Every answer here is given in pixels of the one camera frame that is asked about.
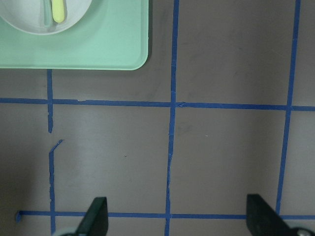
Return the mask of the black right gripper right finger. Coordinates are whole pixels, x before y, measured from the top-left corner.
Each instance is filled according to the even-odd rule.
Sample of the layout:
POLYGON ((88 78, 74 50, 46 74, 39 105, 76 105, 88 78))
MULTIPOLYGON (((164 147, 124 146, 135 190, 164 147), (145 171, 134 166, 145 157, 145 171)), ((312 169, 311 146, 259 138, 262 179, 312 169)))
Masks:
POLYGON ((298 236, 301 228, 291 228, 259 194, 248 194, 246 226, 252 236, 298 236))

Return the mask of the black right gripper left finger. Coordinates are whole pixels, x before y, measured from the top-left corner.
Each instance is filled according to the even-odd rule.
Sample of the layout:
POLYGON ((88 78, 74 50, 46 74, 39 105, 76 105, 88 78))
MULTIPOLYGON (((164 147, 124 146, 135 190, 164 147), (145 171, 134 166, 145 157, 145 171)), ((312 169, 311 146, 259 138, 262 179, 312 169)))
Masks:
POLYGON ((107 199, 106 197, 96 197, 73 235, 106 236, 108 228, 107 199))

